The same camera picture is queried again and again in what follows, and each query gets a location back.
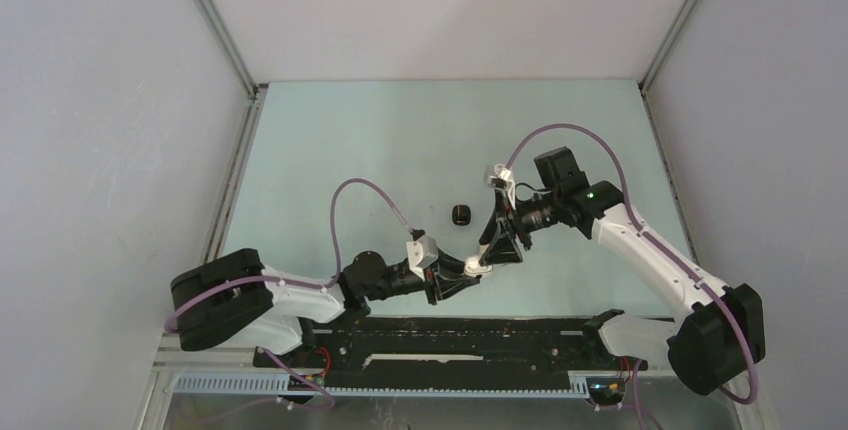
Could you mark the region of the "white charging case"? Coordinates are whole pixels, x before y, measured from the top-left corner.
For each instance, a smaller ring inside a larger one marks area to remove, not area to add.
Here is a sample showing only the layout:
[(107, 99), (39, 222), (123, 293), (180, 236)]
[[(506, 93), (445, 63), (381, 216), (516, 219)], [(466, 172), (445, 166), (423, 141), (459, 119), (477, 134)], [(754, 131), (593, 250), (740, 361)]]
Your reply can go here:
[(472, 256), (465, 260), (463, 272), (470, 277), (482, 277), (490, 274), (492, 270), (492, 265), (483, 265), (477, 256)]

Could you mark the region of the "black gold-trimmed charging case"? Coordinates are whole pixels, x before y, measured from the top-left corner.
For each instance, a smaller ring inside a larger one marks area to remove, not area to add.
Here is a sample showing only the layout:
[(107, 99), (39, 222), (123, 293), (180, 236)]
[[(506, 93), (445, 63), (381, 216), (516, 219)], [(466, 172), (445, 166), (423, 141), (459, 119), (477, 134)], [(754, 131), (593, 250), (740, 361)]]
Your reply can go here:
[(471, 208), (465, 204), (457, 204), (453, 206), (451, 210), (451, 220), (456, 226), (468, 226), (472, 220)]

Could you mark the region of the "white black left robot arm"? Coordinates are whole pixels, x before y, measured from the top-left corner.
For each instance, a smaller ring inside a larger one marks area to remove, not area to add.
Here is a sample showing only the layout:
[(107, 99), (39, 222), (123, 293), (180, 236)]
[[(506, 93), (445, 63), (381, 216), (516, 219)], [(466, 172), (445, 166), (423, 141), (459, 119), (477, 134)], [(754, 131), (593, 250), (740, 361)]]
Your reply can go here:
[(369, 314), (373, 301), (423, 293), (432, 305), (479, 284), (463, 262), (445, 254), (416, 275), (407, 261), (389, 265), (373, 251), (358, 254), (334, 283), (289, 275), (265, 266), (244, 248), (205, 263), (170, 283), (174, 306), (165, 331), (186, 352), (224, 343), (262, 347), (292, 366), (316, 353), (308, 323), (347, 324)]

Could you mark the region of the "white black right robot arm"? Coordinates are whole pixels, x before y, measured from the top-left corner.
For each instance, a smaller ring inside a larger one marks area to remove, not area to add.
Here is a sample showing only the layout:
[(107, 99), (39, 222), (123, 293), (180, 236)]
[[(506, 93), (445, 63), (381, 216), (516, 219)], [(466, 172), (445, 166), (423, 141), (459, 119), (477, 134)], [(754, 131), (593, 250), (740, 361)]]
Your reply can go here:
[(664, 321), (611, 309), (592, 317), (582, 329), (588, 364), (606, 368), (625, 357), (668, 366), (699, 395), (754, 373), (766, 355), (766, 339), (762, 299), (751, 286), (731, 287), (695, 265), (642, 218), (620, 187), (590, 184), (569, 148), (543, 153), (534, 163), (544, 187), (527, 200), (516, 197), (510, 168), (495, 164), (488, 170), (494, 208), (478, 253), (465, 261), (466, 275), (522, 262), (535, 231), (557, 224), (575, 228), (629, 264), (671, 314)]

